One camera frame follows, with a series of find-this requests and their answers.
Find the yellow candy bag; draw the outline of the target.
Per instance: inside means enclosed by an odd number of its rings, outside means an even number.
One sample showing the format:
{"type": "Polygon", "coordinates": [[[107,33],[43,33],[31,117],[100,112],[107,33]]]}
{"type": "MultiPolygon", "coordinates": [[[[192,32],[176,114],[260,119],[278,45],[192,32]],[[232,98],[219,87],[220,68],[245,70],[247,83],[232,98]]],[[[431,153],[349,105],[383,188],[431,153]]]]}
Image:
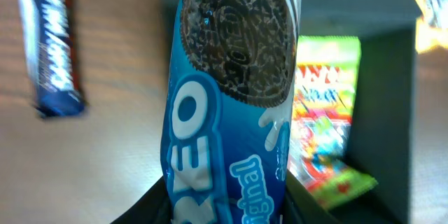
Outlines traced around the yellow candy bag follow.
{"type": "Polygon", "coordinates": [[[416,51],[447,49],[447,0],[416,0],[422,15],[416,19],[416,51]]]}

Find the dark blue Dairy Milk bar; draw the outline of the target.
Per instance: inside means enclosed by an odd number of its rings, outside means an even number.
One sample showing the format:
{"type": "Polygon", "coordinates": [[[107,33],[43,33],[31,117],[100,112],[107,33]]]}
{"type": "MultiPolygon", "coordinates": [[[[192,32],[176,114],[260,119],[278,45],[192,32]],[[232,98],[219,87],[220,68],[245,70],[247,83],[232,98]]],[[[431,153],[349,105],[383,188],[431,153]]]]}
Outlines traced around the dark blue Dairy Milk bar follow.
{"type": "Polygon", "coordinates": [[[73,0],[18,0],[34,107],[42,118],[85,110],[74,34],[73,0]]]}

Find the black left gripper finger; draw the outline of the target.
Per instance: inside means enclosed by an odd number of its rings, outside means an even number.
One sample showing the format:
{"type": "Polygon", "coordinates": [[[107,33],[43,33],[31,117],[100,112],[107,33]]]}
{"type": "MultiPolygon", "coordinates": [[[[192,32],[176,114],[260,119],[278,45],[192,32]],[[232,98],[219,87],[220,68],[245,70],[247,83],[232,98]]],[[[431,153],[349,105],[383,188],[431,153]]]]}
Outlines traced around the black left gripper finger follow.
{"type": "Polygon", "coordinates": [[[172,205],[164,178],[159,178],[133,206],[111,224],[172,224],[172,205]]]}

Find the green Haribo gummy bag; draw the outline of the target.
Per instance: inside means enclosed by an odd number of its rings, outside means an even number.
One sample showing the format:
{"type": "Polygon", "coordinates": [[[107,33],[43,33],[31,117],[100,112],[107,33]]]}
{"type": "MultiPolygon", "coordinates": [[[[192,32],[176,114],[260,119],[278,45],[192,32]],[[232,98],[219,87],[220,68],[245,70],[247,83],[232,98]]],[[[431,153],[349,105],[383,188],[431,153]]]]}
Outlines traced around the green Haribo gummy bag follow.
{"type": "Polygon", "coordinates": [[[298,40],[288,170],[324,209],[373,189],[375,178],[344,164],[361,42],[356,36],[298,40]]]}

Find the blue Oreo cookie pack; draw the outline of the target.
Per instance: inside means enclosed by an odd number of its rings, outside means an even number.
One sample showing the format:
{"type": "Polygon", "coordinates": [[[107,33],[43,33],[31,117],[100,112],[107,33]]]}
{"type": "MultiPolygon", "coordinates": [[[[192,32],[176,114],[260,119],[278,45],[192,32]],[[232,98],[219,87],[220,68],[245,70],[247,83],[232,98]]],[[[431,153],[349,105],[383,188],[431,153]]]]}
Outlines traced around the blue Oreo cookie pack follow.
{"type": "Polygon", "coordinates": [[[284,223],[301,0],[178,0],[160,159],[173,223],[284,223]]]}

